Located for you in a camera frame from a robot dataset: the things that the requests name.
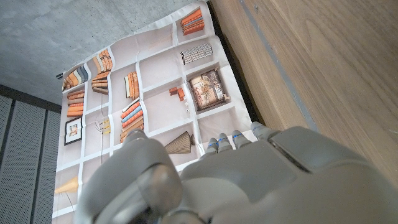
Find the orange book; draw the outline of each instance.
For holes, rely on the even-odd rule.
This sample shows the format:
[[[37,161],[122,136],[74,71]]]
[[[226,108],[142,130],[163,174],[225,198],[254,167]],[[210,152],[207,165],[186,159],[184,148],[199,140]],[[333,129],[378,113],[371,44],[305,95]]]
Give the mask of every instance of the orange book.
[[[192,24],[189,24],[188,26],[185,26],[185,27],[182,29],[182,32],[185,32],[185,31],[186,31],[187,29],[189,29],[189,28],[198,26],[198,25],[202,24],[203,22],[204,22],[203,19],[201,19],[201,20],[199,20],[199,21],[196,21],[196,22],[193,22]]]
[[[77,99],[73,99],[73,100],[68,100],[68,106],[72,105],[74,103],[83,103],[84,102],[84,98],[77,98]]]
[[[70,87],[72,87],[73,86],[73,82],[72,82],[72,80],[69,78],[69,75],[66,77],[66,80],[67,80],[67,82],[68,82],[68,84],[70,85]]]
[[[123,143],[124,140],[126,139],[127,136],[124,136],[123,138],[120,139],[120,143]]]
[[[190,23],[190,22],[192,22],[192,21],[195,21],[195,20],[197,20],[197,19],[199,19],[199,18],[201,18],[201,17],[202,17],[202,15],[199,14],[199,15],[197,15],[197,16],[191,18],[189,21],[183,23],[182,26],[185,26],[185,25],[187,25],[188,23]]]
[[[74,103],[69,105],[69,107],[74,107],[74,106],[83,106],[83,103]]]
[[[106,60],[105,60],[105,57],[104,57],[104,53],[103,52],[100,52],[99,53],[99,58],[101,59],[101,61],[102,61],[102,64],[104,65],[104,70],[105,71],[108,71],[108,66],[106,66]]]
[[[144,112],[142,112],[142,110],[138,111],[138,113],[136,113],[134,116],[132,116],[130,119],[128,119],[126,122],[122,124],[122,128],[125,128],[127,125],[132,123],[135,119],[139,118],[143,114]]]
[[[129,115],[132,111],[134,111],[137,107],[139,106],[139,101],[137,103],[134,103],[133,105],[131,105],[129,107],[129,109],[127,109],[122,115],[120,115],[120,118],[123,119],[125,118],[127,115]]]
[[[144,119],[144,116],[141,115],[138,117],[135,121],[131,122],[129,125],[127,125],[125,128],[122,128],[122,132],[125,132],[127,129],[131,128],[131,126],[135,125],[138,121]]]
[[[134,84],[134,90],[132,91],[134,94],[134,99],[139,97],[139,87],[138,87],[138,78],[137,78],[137,72],[133,72],[132,73],[132,80],[133,80],[133,84]]]
[[[83,97],[85,97],[85,93],[79,93],[79,94],[70,96],[68,99],[73,100],[73,99],[79,99],[79,98],[83,98]]]
[[[68,112],[70,111],[83,111],[83,106],[72,106],[69,107]]]
[[[141,129],[141,130],[144,130],[144,124],[140,125],[138,128]],[[127,137],[127,135],[124,136],[123,138],[121,138],[121,139],[120,139],[120,143],[123,143],[124,140],[126,139],[126,137]]]
[[[108,83],[92,83],[92,87],[108,87]]]
[[[85,92],[85,90],[80,90],[80,91],[74,91],[74,92],[68,93],[68,99],[69,99],[69,97],[71,97],[73,95],[84,93],[84,92]]]
[[[83,115],[83,111],[68,111],[67,117],[81,116]]]
[[[94,61],[95,67],[97,67],[97,74],[101,73],[101,66],[97,60],[97,57],[93,57],[93,61]]]
[[[135,125],[132,125],[129,129],[123,131],[123,132],[120,134],[120,137],[121,137],[121,138],[125,137],[127,134],[129,134],[129,132],[130,132],[131,130],[138,128],[138,127],[139,127],[140,125],[142,125],[142,124],[144,124],[144,119],[139,120]]]
[[[184,32],[184,35],[192,34],[192,33],[196,32],[196,31],[203,30],[204,27],[205,27],[205,24],[202,23],[202,24],[200,24],[200,25],[198,25],[198,26],[189,28],[189,29],[187,29],[187,30]]]
[[[100,87],[93,87],[93,91],[96,92],[96,93],[102,93],[102,94],[105,94],[105,95],[107,95],[109,93],[108,89],[100,88]]]
[[[196,10],[195,12],[191,13],[190,15],[188,15],[187,17],[183,18],[181,20],[181,26],[184,25],[185,23],[189,22],[189,20],[195,18],[196,16],[199,16],[201,14],[201,10],[200,8],[198,10]]]
[[[77,80],[75,74],[71,73],[71,74],[68,75],[68,77],[72,81],[73,86],[77,86],[77,84],[79,84],[79,81]]]
[[[109,59],[109,60],[108,60],[108,63],[109,63],[110,68],[112,69],[112,67],[113,67],[112,58],[111,58],[111,56],[110,56],[110,54],[109,54],[109,52],[108,52],[108,49],[105,49],[105,55],[106,55],[106,57]]]
[[[95,80],[95,81],[92,81],[91,83],[107,83],[108,81],[107,80]]]
[[[102,80],[108,76],[109,72],[103,72],[98,74],[95,78],[93,78],[93,81],[95,80]]]
[[[105,51],[102,52],[102,56],[103,56],[105,64],[106,64],[106,70],[107,71],[111,70],[111,68],[109,67],[109,60],[108,60],[108,57],[105,54]]]
[[[134,99],[134,83],[132,82],[132,73],[129,73],[129,88],[130,88],[130,98]]]

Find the white shelf divider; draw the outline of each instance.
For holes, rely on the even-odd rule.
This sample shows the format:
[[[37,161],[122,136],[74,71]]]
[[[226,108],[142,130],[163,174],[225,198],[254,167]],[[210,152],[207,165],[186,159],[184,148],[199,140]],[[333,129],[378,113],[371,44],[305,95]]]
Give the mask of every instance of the white shelf divider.
[[[192,119],[189,119],[189,118],[184,119],[184,120],[181,120],[181,121],[177,121],[176,123],[171,124],[171,125],[168,125],[168,126],[166,126],[166,127],[164,127],[164,128],[159,128],[159,129],[157,129],[157,130],[155,130],[155,131],[149,132],[149,133],[147,134],[147,137],[150,138],[150,137],[152,137],[152,136],[156,136],[156,135],[158,135],[158,134],[160,134],[160,133],[164,133],[164,132],[166,132],[166,131],[173,130],[173,129],[175,129],[175,128],[178,128],[178,127],[180,127],[180,126],[186,125],[186,124],[191,123],[191,122],[192,122]]]
[[[178,37],[177,37],[177,25],[173,22],[173,33],[172,33],[173,47],[178,45]]]
[[[114,122],[113,122],[113,116],[111,114],[108,115],[109,118],[109,125],[111,125],[111,133],[110,133],[110,146],[112,147],[114,145]],[[111,149],[109,152],[109,156],[113,156],[113,150]]]
[[[136,63],[136,73],[137,73],[137,79],[138,79],[138,87],[142,87],[142,77],[141,77],[141,71],[139,68],[139,61]],[[142,88],[139,88],[139,100],[142,101],[144,100],[144,91]]]
[[[148,135],[148,133],[149,133],[148,111],[145,106],[144,100],[141,100],[141,97],[140,97],[139,103],[141,105],[142,113],[144,115],[144,133],[146,133]]]
[[[99,106],[96,106],[96,107],[94,107],[93,109],[90,109],[90,110],[86,111],[86,112],[84,113],[84,115],[88,115],[88,114],[94,113],[95,111],[98,111],[98,110],[100,110],[100,109],[102,109],[102,108],[105,108],[105,107],[107,107],[107,106],[109,106],[109,102],[108,102],[108,103],[104,103],[104,104],[99,105]]]
[[[227,103],[227,104],[225,104],[223,106],[219,106],[219,107],[214,108],[212,110],[209,110],[209,111],[203,112],[201,114],[198,114],[197,115],[197,119],[205,118],[205,117],[213,115],[213,114],[217,114],[217,113],[220,113],[220,112],[223,112],[223,111],[226,111],[226,110],[230,110],[230,109],[232,109],[234,107],[235,107],[235,104],[233,102],[229,102],[229,103]]]
[[[55,212],[52,213],[52,218],[57,218],[57,217],[60,217],[61,215],[73,212],[73,211],[76,210],[76,208],[77,208],[77,205],[72,205],[72,206],[69,206],[67,208],[63,208],[63,209],[60,209],[58,211],[55,211]]]

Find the small framed photo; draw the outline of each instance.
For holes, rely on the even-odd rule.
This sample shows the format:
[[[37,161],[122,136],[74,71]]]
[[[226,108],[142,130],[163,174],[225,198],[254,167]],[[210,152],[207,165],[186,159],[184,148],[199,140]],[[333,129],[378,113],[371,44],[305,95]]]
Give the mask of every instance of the small framed photo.
[[[65,144],[71,144],[81,140],[81,117],[65,123]]]

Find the shelf compartment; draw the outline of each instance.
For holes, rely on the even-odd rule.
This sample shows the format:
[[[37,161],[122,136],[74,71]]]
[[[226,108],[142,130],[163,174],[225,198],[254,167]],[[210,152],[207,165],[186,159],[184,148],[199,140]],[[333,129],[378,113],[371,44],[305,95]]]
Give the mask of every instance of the shelf compartment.
[[[194,10],[190,11],[186,16],[190,15],[191,13],[195,12],[197,9],[199,9],[200,7],[195,8]],[[188,35],[184,35],[182,32],[182,27],[181,27],[181,20],[186,17],[183,16],[181,19],[177,20],[175,22],[175,25],[177,26],[177,39],[179,44],[184,43],[186,41],[189,40],[193,40],[196,38],[200,38],[204,35],[208,35],[209,31],[211,31],[211,29],[213,28],[213,22],[211,20],[209,20],[207,17],[210,16],[208,14],[208,10],[201,8],[201,14],[203,17],[203,22],[205,23],[205,27],[202,30],[199,30],[197,32],[194,32],[192,34],[188,34]]]
[[[199,75],[201,75],[201,74],[203,74],[203,73],[205,73],[205,72],[208,72],[208,71],[210,71],[210,70],[212,70],[212,69],[214,69],[214,68],[217,68],[218,76],[219,76],[219,78],[220,78],[220,81],[221,81],[221,85],[222,85],[222,87],[223,87],[224,94],[225,94],[226,96],[229,96],[229,91],[228,91],[229,88],[228,88],[227,83],[225,82],[225,81],[226,81],[225,75],[223,74],[224,70],[221,70],[221,69],[220,69],[220,66],[221,66],[221,65],[220,65],[219,62],[214,61],[214,62],[206,63],[206,64],[204,64],[204,65],[202,65],[202,66],[200,66],[200,67],[197,67],[197,68],[195,68],[195,69],[191,69],[191,70],[187,71],[187,72],[184,74],[185,77],[186,77],[186,79],[187,79],[188,89],[189,89],[190,95],[191,95],[191,97],[192,97],[192,101],[194,102],[193,104],[194,104],[194,107],[195,107],[195,112],[196,112],[196,114],[198,115],[198,118],[207,116],[207,114],[211,113],[211,110],[217,109],[217,108],[219,108],[219,107],[224,107],[224,108],[225,108],[225,107],[231,106],[231,105],[226,106],[226,105],[228,105],[229,103],[231,103],[231,99],[226,99],[226,100],[225,100],[224,102],[222,102],[222,103],[219,103],[219,104],[214,105],[214,106],[212,106],[212,107],[210,107],[210,108],[207,108],[207,109],[198,111],[197,104],[195,103],[195,99],[194,99],[194,92],[192,92],[191,86],[190,86],[190,84],[189,84],[189,80],[191,80],[192,78],[195,78],[195,77],[197,77],[197,76],[199,76]]]
[[[118,70],[137,61],[139,46],[137,36],[123,38],[111,45],[114,57],[113,70]]]
[[[102,155],[102,158],[99,156],[83,163],[83,172],[81,177],[83,187],[88,183],[94,172],[100,167],[100,165],[104,164],[107,159],[109,159],[109,153]]]
[[[170,88],[181,88],[182,85],[185,85],[174,85],[181,82],[182,80],[178,80],[176,83],[169,83],[150,91],[148,92],[148,98],[146,97],[146,93],[144,93],[144,104],[147,110],[149,132],[190,118],[191,112],[186,111],[188,109],[188,107],[185,106],[186,101],[180,101],[178,95],[170,96],[169,93]]]
[[[113,136],[113,146],[120,144],[120,134],[122,133],[122,110],[119,110],[115,113],[112,114],[112,119],[113,119],[113,133],[111,135]]]
[[[85,126],[89,126],[90,124],[95,123],[95,121],[102,121],[103,119],[107,119],[108,117],[108,106],[98,108],[96,111],[92,111],[89,114],[85,115]]]
[[[79,173],[79,165],[69,167],[61,170],[55,174],[55,189],[68,182],[70,179],[76,177]],[[70,207],[77,203],[77,191],[60,193],[54,195],[53,212],[63,208]]]
[[[139,48],[137,60],[142,60],[162,51],[163,49],[173,46],[172,34],[172,24],[159,29],[136,34],[136,40]]]
[[[58,140],[57,167],[61,167],[80,158],[81,141],[73,142],[71,144],[67,144],[66,146],[64,146],[64,143],[65,135],[63,134]]]
[[[99,122],[106,120],[108,117],[100,119]],[[86,125],[83,127],[85,129],[85,155],[88,156],[90,154],[103,151],[110,147],[110,135],[111,134],[102,134],[96,129],[95,122]]]
[[[147,88],[164,80],[182,77],[180,52],[174,48],[140,61],[142,87]]]
[[[132,102],[131,98],[126,98],[126,84],[124,77],[128,76],[130,72],[136,71],[136,64],[128,65],[122,69],[116,70],[110,74],[112,93],[112,108],[111,113],[120,111]]]
[[[234,130],[239,130],[242,133],[250,130],[250,123],[241,122],[241,115],[237,114],[235,107],[200,118],[198,125],[202,142],[208,142],[210,138],[217,138],[220,133],[225,133],[228,136]]]
[[[93,91],[93,88],[91,87],[91,82],[92,80],[87,81],[87,110],[92,110],[93,108],[96,108],[98,106],[101,106],[105,103],[108,102],[108,95],[102,94],[102,93],[96,93]]]
[[[173,128],[164,133],[152,136],[151,138],[158,140],[160,143],[162,143],[163,146],[165,146],[173,141],[175,138],[179,137],[185,131],[188,131],[189,135],[195,135],[192,122]],[[174,166],[178,166],[180,164],[184,164],[186,162],[198,159],[200,157],[200,151],[198,149],[198,146],[191,146],[191,153],[189,154],[171,154],[169,156]]]
[[[61,223],[73,223],[73,212],[66,213],[64,215],[60,215],[52,219],[51,224],[61,224]]]
[[[74,91],[80,91],[85,89],[85,84],[76,86],[76,89]],[[62,109],[61,109],[61,119],[60,119],[60,136],[65,135],[65,123],[67,121],[70,121],[72,119],[75,119],[75,117],[68,118],[68,94],[62,95]]]

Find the gray robotic arm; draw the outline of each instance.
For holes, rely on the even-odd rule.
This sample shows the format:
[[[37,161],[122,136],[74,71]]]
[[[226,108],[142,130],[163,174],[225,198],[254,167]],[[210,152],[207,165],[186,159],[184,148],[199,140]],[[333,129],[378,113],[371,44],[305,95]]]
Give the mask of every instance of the gray robotic arm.
[[[129,134],[84,186],[76,223],[398,223],[398,193],[368,161],[311,130],[221,133],[179,177],[164,147]]]

